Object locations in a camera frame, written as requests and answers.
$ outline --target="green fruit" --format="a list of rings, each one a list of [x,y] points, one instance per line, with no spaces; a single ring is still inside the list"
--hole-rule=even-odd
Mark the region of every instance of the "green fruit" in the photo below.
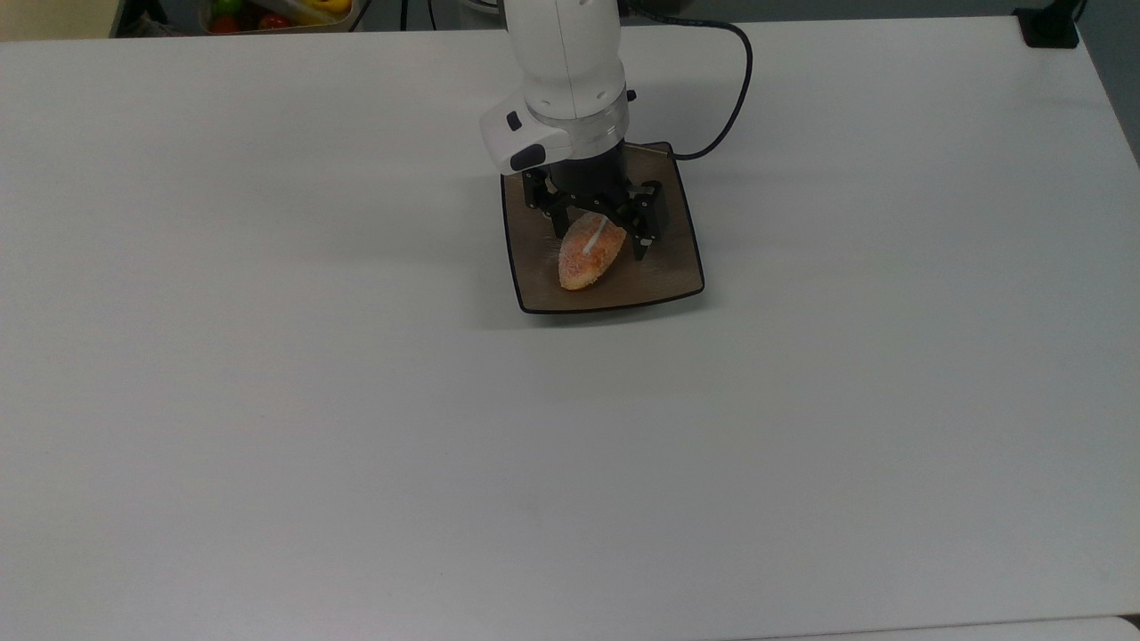
[[[213,15],[233,16],[242,10],[243,0],[213,0]]]

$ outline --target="button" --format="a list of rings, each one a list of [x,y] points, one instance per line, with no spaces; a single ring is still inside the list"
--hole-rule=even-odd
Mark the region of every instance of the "button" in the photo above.
[[[522,171],[528,167],[535,167],[544,162],[546,162],[546,149],[542,145],[531,145],[511,156],[511,169]]]

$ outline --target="square plate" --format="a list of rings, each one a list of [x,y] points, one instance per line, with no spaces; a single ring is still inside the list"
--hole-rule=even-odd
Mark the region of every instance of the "square plate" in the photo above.
[[[503,224],[507,255],[519,307],[528,314],[575,314],[656,305],[698,294],[705,290],[705,269],[681,172],[668,143],[625,145],[629,180],[659,180],[663,188],[669,225],[645,258],[634,260],[628,241],[610,269],[596,283],[577,292],[559,285],[559,249],[562,241],[542,212],[527,206],[522,176],[504,176]],[[583,214],[568,210],[573,222]]]

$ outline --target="pastry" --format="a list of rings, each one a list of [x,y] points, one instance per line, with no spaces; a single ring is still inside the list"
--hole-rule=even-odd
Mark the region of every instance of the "pastry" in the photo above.
[[[626,242],[626,230],[609,218],[584,213],[570,225],[559,251],[559,283],[577,291],[593,285],[613,263]]]

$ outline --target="bowl of fruit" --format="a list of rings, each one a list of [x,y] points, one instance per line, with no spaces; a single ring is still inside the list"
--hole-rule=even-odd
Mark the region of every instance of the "bowl of fruit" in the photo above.
[[[198,21],[211,35],[335,32],[359,11],[353,0],[199,0]]]

